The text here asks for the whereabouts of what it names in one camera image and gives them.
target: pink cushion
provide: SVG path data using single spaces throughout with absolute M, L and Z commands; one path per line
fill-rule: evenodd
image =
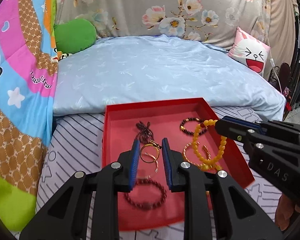
M 247 34 L 239 27 L 228 55 L 263 76 L 270 47 Z

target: floral pillowcase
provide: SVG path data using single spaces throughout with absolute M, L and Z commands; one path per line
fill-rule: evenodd
M 100 37 L 165 34 L 230 49 L 239 24 L 263 41 L 270 0 L 57 0 L 57 24 L 78 17 Z

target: striped bedsheet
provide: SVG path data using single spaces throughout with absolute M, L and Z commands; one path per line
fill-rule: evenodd
M 213 110 L 222 118 L 225 115 L 241 118 L 250 122 L 261 120 L 259 116 L 248 107 L 213 107 Z M 58 121 L 57 128 L 53 134 L 48 154 L 46 155 L 42 175 L 39 182 L 36 211 L 38 211 L 47 200 L 73 175 L 81 170 L 86 173 L 96 172 L 101 167 L 101 149 L 104 115 L 103 114 L 75 114 L 65 116 Z M 249 156 L 242 148 L 242 143 L 237 145 L 245 158 Z M 263 210 L 274 220 L 281 192 L 263 179 L 255 171 L 252 171 L 255 182 L 246 191 L 263 208 Z M 90 239 L 91 217 L 94 197 L 90 206 L 90 218 L 88 221 L 87 239 Z M 213 213 L 211 213 L 211 224 L 215 239 L 215 227 Z M 183 240 L 184 224 L 177 223 L 163 228 L 149 229 L 143 231 L 120 232 L 122 240 Z

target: red tray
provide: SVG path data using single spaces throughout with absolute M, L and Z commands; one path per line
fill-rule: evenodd
M 183 119 L 198 117 L 200 119 L 217 120 L 218 117 L 203 98 L 178 99 L 144 103 L 110 105 L 106 107 L 105 126 L 102 145 L 102 166 L 117 161 L 120 153 L 132 148 L 133 140 L 138 133 L 136 123 L 139 121 L 151 122 L 150 128 L 154 133 L 154 140 L 161 144 L 163 138 L 168 138 L 172 150 L 182 152 L 184 146 L 192 141 L 192 136 L 182 133 L 179 129 Z M 185 124 L 186 129 L 194 130 L 196 122 Z M 220 135 L 213 127 L 199 137 L 200 145 L 206 145 L 211 156 L 214 157 L 220 145 Z M 190 148 L 187 157 L 198 162 Z M 167 190 L 167 199 L 160 208 L 143 211 L 132 207 L 118 194 L 119 229 L 121 231 L 142 230 L 166 226 L 184 220 L 184 194 L 171 193 L 168 189 L 163 167 L 162 153 L 158 159 L 159 171 L 152 179 L 162 184 Z M 224 170 L 246 188 L 253 181 L 253 175 L 247 166 L 241 152 L 233 140 L 227 139 L 225 153 L 219 164 Z M 138 176 L 153 173 L 155 164 L 146 164 L 139 160 Z M 160 198 L 160 191 L 152 186 L 138 186 L 130 193 L 130 197 L 138 202 L 156 202 Z

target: floor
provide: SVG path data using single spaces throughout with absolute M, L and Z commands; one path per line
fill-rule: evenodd
M 300 124 L 300 108 L 291 111 L 288 114 L 286 120 L 284 120 L 284 121 L 285 122 L 290 122 L 290 123 Z

